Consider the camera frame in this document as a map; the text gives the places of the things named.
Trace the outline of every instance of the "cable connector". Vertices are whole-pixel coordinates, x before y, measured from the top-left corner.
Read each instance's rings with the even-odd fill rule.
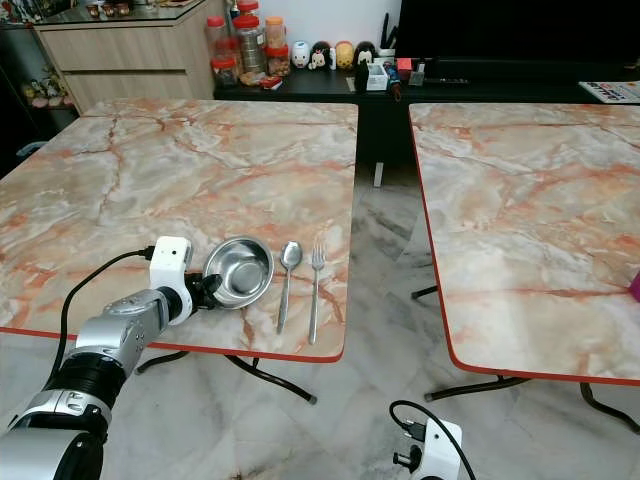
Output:
[[[151,259],[153,258],[153,252],[155,251],[155,249],[156,249],[155,245],[149,245],[144,250],[140,250],[140,256],[144,257],[145,260],[151,261]]]
[[[405,419],[405,421],[402,422],[402,428],[405,431],[405,436],[411,437],[418,442],[424,442],[427,427],[425,427],[422,423],[417,423],[413,420]]]

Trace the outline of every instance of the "pink object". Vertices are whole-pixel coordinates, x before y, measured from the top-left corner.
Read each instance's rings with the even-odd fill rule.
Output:
[[[634,278],[631,285],[629,285],[629,291],[631,295],[633,295],[633,298],[640,302],[640,272],[638,272],[636,278]]]

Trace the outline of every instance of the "spoon handle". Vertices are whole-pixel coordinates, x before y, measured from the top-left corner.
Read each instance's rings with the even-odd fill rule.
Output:
[[[284,278],[282,287],[282,297],[280,298],[280,313],[278,314],[278,334],[282,333],[284,322],[287,319],[287,310],[289,310],[289,280],[291,279],[291,270],[287,269],[287,276]]]

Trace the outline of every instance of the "marble tabletop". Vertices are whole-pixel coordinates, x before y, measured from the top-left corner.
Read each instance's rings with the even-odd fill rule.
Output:
[[[343,352],[357,107],[334,104],[119,100],[99,104],[0,181],[0,331],[55,337],[66,294],[108,259],[184,236],[191,271],[234,235],[274,257],[267,292],[240,310],[199,311],[155,346],[307,362]],[[307,343],[316,238],[318,339]],[[287,240],[305,250],[289,318],[276,334]],[[69,332],[104,305],[148,287],[127,259],[76,295]]]
[[[640,385],[640,107],[410,107],[449,352]]]

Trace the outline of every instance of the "tiled floor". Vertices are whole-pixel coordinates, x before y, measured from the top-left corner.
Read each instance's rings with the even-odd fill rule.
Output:
[[[384,187],[356,182],[348,334],[330,365],[261,362],[309,388],[315,406],[243,373],[224,357],[191,354],[132,378],[118,398],[103,479],[406,479],[391,463],[411,442],[391,401],[489,377],[449,360],[433,284],[417,174],[388,168]],[[0,422],[41,387],[55,343],[0,336]],[[158,351],[146,352],[146,357]],[[640,419],[640,389],[595,386]],[[462,426],[482,479],[640,479],[640,439],[591,408],[577,385],[533,381],[429,405]],[[467,478],[464,472],[460,478]]]

